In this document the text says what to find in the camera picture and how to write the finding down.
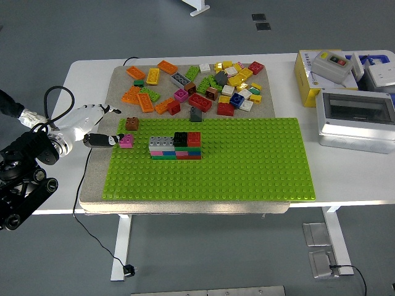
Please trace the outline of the person's white gloved hand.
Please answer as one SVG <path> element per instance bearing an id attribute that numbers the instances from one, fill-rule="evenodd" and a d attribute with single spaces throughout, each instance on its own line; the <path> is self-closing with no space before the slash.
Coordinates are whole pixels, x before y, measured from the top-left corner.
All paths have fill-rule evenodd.
<path id="1" fill-rule="evenodd" d="M 23 126 L 26 126 L 27 128 L 33 128 L 39 123 L 47 122 L 47 119 L 44 116 L 37 114 L 36 112 L 32 112 L 28 109 L 23 109 L 18 117 L 18 120 Z"/>

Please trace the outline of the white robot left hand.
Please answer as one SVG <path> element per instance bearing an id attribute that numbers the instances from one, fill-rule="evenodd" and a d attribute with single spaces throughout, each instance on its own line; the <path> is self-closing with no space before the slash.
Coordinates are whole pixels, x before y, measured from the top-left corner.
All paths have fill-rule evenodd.
<path id="1" fill-rule="evenodd" d="M 57 131 L 48 134 L 60 155 L 67 155 L 77 141 L 83 141 L 86 147 L 112 147 L 124 138 L 124 134 L 108 136 L 92 133 L 91 130 L 98 125 L 108 112 L 121 113 L 111 105 L 84 105 L 71 111 L 59 124 Z"/>

